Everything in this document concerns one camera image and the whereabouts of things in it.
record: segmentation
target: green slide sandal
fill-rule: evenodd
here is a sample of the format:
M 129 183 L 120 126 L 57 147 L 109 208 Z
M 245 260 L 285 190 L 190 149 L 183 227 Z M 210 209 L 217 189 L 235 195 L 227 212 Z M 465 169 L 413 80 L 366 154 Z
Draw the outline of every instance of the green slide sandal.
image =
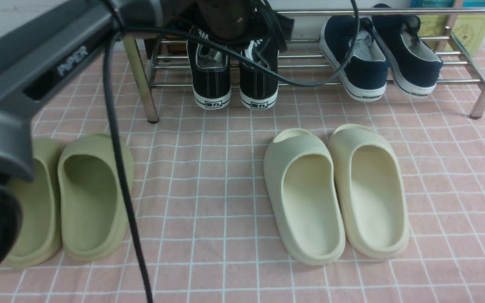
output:
M 131 187 L 133 157 L 123 142 L 121 147 Z M 71 142 L 61 155 L 58 176 L 65 252 L 83 262 L 107 257 L 123 242 L 128 224 L 110 136 L 96 133 Z
M 61 247 L 59 184 L 57 163 L 61 146 L 56 140 L 33 140 L 35 180 L 11 179 L 7 187 L 16 195 L 23 212 L 20 235 L 6 265 L 12 268 L 35 266 L 52 257 Z

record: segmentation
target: white rubber sole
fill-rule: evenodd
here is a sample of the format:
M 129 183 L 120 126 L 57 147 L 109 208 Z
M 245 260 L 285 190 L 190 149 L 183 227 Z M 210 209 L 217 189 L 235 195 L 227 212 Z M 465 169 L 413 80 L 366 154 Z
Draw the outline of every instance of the white rubber sole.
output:
M 321 35 L 319 37 L 319 45 L 321 48 L 321 51 L 325 55 L 325 57 L 329 60 L 331 65 L 334 67 L 334 69 L 338 70 L 340 67 L 340 62 L 334 57 L 333 52 L 329 49 L 327 46 L 327 42 L 325 41 L 325 25 L 323 25 L 323 28 L 321 29 Z M 345 74 L 345 71 L 341 71 L 339 73 L 340 79 L 342 79 L 342 83 L 345 87 L 345 91 L 347 94 L 353 98 L 356 101 L 361 101 L 361 102 L 373 102 L 376 100 L 379 100 L 383 94 L 385 94 L 386 90 L 386 82 L 385 85 L 383 85 L 382 88 L 377 88 L 375 90 L 364 90 L 362 88 L 357 88 L 354 84 L 352 84 L 347 75 Z
M 244 105 L 247 109 L 257 109 L 258 111 L 263 109 L 270 109 L 274 106 L 278 98 L 278 87 L 277 91 L 272 96 L 264 99 L 250 98 L 249 96 L 245 95 L 242 90 L 240 94 L 241 101 L 243 102 L 242 105 Z
M 225 96 L 220 98 L 206 98 L 200 96 L 194 90 L 194 100 L 196 100 L 196 104 L 201 107 L 202 109 L 206 109 L 208 111 L 214 111 L 215 109 L 223 109 L 226 107 L 229 102 L 231 101 L 231 88 L 229 92 Z
M 433 92 L 433 89 L 435 89 L 435 87 L 437 86 L 437 83 L 429 88 L 422 88 L 421 86 L 412 84 L 411 82 L 407 81 L 407 79 L 405 79 L 402 75 L 398 62 L 385 44 L 385 41 L 381 39 L 381 36 L 379 36 L 379 33 L 375 29 L 373 29 L 373 34 L 379 42 L 381 49 L 383 50 L 383 52 L 385 52 L 385 55 L 390 61 L 390 67 L 392 67 L 392 79 L 394 81 L 394 84 L 396 84 L 396 86 L 398 86 L 398 88 L 400 88 L 400 90 L 404 94 L 407 94 L 412 98 L 426 98 L 427 96 L 429 96 L 429 94 L 431 94 Z

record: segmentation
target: slide sandal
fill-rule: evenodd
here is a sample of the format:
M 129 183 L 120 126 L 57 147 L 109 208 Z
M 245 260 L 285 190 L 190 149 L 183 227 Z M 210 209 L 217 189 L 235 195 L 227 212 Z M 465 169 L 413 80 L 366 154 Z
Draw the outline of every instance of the slide sandal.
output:
M 324 265 L 345 248 L 345 231 L 325 144 L 304 129 L 287 129 L 264 157 L 265 184 L 283 245 L 298 261 Z
M 404 251 L 408 212 L 398 159 L 383 136 L 362 125 L 337 128 L 329 140 L 345 233 L 353 247 L 375 259 Z
M 35 266 L 61 248 L 57 163 L 61 146 L 50 138 L 33 139 L 33 182 L 12 178 L 7 187 L 23 213 L 20 235 L 5 263 L 12 268 Z
M 131 150 L 121 142 L 128 186 Z M 123 242 L 128 224 L 108 134 L 83 136 L 66 146 L 58 167 L 65 252 L 76 261 L 102 259 Z

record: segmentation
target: metal shoe rack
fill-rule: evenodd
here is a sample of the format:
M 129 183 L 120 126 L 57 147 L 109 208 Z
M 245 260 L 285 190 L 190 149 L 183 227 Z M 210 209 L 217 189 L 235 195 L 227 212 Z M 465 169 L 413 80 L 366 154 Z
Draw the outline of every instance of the metal shoe rack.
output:
M 452 8 L 404 8 L 404 9 L 379 9 L 371 8 L 360 10 L 361 16 L 368 15 L 448 15 L 448 21 L 445 26 L 442 36 L 437 37 L 423 37 L 425 41 L 438 41 L 437 54 L 440 57 L 456 57 L 456 60 L 443 60 L 446 66 L 463 66 L 466 67 L 469 75 L 468 78 L 458 79 L 439 79 L 438 84 L 442 85 L 468 85 L 475 84 L 480 90 L 480 96 L 475 102 L 475 105 L 470 113 L 472 119 L 479 119 L 485 112 L 485 74 L 477 66 L 472 57 L 466 51 L 460 40 L 454 35 L 452 28 L 456 22 L 458 15 L 473 15 L 473 14 L 485 14 L 485 8 L 462 8 L 464 0 L 456 0 Z M 352 15 L 351 10 L 307 10 L 307 11 L 281 11 L 279 12 L 289 17 L 323 17 L 332 15 Z M 132 73 L 136 79 L 136 83 L 140 92 L 140 96 L 143 102 L 143 107 L 146 111 L 147 119 L 150 123 L 158 122 L 158 114 L 152 99 L 151 89 L 153 88 L 181 88 L 192 86 L 191 82 L 187 83 L 175 83 L 175 82 L 156 82 L 155 76 L 158 70 L 185 70 L 190 69 L 187 63 L 187 56 L 168 56 L 157 55 L 158 48 L 167 44 L 183 44 L 185 40 L 162 40 L 152 39 L 147 40 L 146 46 L 148 46 L 148 62 L 143 64 L 140 50 L 137 47 L 136 40 L 133 37 L 127 37 L 123 40 L 125 44 L 125 50 L 131 63 Z M 318 40 L 291 40 L 291 44 L 311 44 L 318 43 Z M 450 44 L 452 51 L 444 51 L 445 46 Z M 287 64 L 287 59 L 322 59 L 323 55 L 315 54 L 289 54 L 283 53 L 279 57 L 279 69 L 331 69 L 329 64 Z M 163 60 L 178 60 L 178 62 L 185 63 L 181 65 L 165 64 Z M 342 85 L 339 81 L 327 83 L 326 85 Z

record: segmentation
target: white wall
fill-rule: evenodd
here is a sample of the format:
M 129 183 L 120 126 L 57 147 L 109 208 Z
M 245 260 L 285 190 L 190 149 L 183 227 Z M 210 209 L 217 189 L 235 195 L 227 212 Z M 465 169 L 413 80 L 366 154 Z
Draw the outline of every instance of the white wall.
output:
M 15 29 L 19 25 L 38 16 L 42 12 L 60 4 L 64 0 L 0 0 L 0 36 Z M 326 9 L 326 8 L 350 8 L 348 0 L 269 0 L 271 5 L 278 10 L 283 9 Z M 406 7 L 410 0 L 357 0 L 360 8 L 369 8 L 379 2 L 393 7 Z M 294 37 L 316 38 L 325 17 L 298 18 L 295 23 Z

